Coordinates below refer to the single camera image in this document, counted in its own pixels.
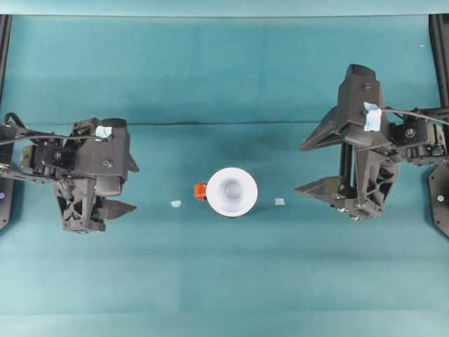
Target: teal tablecloth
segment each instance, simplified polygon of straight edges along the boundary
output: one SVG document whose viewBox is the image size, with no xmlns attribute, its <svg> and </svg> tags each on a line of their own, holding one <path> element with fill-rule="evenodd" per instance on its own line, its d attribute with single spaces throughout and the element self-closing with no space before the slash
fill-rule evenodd
<svg viewBox="0 0 449 337">
<path fill-rule="evenodd" d="M 2 112 L 57 133 L 125 117 L 141 172 L 121 197 L 137 211 L 104 234 L 62 231 L 50 187 L 18 184 L 0 336 L 448 335 L 449 241 L 425 170 L 403 164 L 383 217 L 362 223 L 293 192 L 337 173 L 337 148 L 297 147 L 349 63 L 376 69 L 391 105 L 438 105 L 427 17 L 16 17 L 10 52 Z M 189 121 L 211 124 L 151 125 Z M 259 185 L 242 218 L 192 196 L 225 166 Z"/>
</svg>

